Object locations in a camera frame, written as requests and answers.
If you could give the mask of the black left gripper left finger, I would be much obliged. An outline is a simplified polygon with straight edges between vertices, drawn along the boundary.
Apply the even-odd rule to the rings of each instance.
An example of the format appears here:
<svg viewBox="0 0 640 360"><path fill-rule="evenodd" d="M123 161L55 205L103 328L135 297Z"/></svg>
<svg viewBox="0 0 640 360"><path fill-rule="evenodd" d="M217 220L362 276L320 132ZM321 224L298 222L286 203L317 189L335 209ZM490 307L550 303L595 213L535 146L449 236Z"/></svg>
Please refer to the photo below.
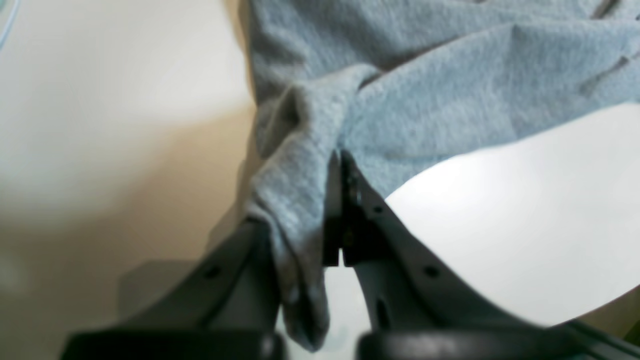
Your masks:
<svg viewBox="0 0 640 360"><path fill-rule="evenodd" d="M286 360L269 227L247 219L160 300L74 333L62 360Z"/></svg>

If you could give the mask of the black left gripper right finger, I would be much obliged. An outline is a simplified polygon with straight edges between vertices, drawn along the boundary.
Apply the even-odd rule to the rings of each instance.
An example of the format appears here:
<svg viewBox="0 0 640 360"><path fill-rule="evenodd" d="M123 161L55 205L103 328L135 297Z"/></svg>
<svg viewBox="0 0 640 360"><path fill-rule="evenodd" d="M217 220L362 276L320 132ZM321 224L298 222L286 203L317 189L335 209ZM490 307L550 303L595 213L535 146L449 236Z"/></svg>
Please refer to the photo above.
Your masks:
<svg viewBox="0 0 640 360"><path fill-rule="evenodd" d="M637 360L639 347L581 322L533 325L462 280L340 154L342 253L371 323L357 360Z"/></svg>

